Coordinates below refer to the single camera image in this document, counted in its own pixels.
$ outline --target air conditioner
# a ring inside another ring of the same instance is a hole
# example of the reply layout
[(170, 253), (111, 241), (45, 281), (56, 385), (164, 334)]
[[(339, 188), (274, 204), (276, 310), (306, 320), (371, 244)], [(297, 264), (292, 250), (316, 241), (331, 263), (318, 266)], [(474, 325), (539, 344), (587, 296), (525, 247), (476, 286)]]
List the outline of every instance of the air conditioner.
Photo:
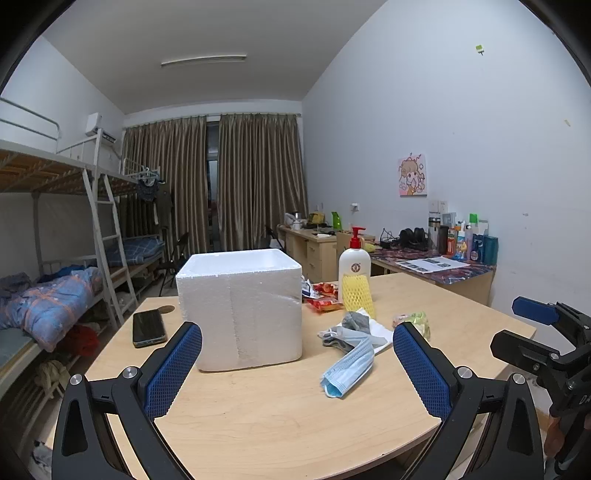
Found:
[[(88, 120), (86, 121), (87, 137), (92, 137), (92, 135), (96, 135), (96, 133), (99, 131), (102, 118), (103, 117), (100, 113), (92, 113), (88, 116)], [(110, 144), (114, 144), (116, 138), (110, 133), (103, 130), (103, 140)]]

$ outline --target sticker on wall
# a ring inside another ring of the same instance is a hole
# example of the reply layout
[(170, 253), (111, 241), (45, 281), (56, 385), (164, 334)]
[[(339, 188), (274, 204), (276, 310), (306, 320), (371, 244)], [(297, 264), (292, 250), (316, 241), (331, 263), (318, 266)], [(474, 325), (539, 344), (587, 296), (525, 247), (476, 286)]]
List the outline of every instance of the sticker on wall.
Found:
[(413, 155), (398, 160), (398, 191), (400, 196), (427, 194), (427, 166), (425, 155)]

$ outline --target green bottle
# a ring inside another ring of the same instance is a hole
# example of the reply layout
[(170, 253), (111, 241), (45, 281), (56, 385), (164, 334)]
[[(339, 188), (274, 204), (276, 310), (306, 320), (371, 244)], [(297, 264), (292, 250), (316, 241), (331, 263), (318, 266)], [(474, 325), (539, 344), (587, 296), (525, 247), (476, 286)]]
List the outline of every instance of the green bottle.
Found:
[(332, 212), (333, 214), (333, 229), (337, 231), (341, 231), (343, 227), (340, 224), (340, 216), (337, 212)]

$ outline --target blue face mask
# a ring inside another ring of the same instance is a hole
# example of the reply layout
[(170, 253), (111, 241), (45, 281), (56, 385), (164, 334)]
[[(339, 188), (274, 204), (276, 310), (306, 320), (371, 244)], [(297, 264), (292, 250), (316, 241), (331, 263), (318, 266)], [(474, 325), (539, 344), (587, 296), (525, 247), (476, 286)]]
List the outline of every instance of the blue face mask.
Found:
[(362, 332), (356, 334), (359, 336), (359, 341), (355, 342), (357, 346), (322, 375), (320, 385), (330, 398), (342, 398), (374, 364), (374, 347), (370, 337)]

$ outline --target red pump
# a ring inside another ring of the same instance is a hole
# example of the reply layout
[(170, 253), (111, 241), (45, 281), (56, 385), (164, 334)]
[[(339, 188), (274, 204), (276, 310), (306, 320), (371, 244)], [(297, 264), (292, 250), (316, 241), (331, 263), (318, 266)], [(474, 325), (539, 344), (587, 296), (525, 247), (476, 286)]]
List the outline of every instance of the red pump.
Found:
[(365, 230), (365, 228), (360, 226), (352, 226), (351, 230), (353, 230), (353, 236), (349, 242), (349, 248), (360, 249), (361, 248), (361, 239), (359, 238), (359, 231)]

